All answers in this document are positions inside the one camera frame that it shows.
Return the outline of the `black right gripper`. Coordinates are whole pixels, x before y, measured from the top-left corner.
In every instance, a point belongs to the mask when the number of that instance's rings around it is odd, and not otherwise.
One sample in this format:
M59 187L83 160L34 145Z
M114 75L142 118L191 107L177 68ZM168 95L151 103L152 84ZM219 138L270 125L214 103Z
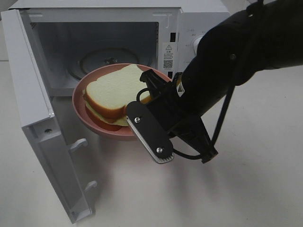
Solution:
M139 98L149 92L152 101L147 106L130 102L126 107L126 121L152 159L157 164L172 161L174 154L190 160L200 159L202 163L213 159L218 152L211 145L201 116L179 107L175 83L165 81L154 70L143 72L140 81L146 83L147 88L139 91ZM176 136L199 154L193 156L173 150L169 137Z

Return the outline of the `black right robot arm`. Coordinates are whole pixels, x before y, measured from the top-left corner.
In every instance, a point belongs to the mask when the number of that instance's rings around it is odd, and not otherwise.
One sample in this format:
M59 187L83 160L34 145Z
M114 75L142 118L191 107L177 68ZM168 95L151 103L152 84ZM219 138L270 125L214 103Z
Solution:
M196 56L171 82L155 70L141 74L152 100L126 107L127 123L158 164L174 155L206 163L234 89L256 72L303 63L303 3L259 0L239 11L200 40Z

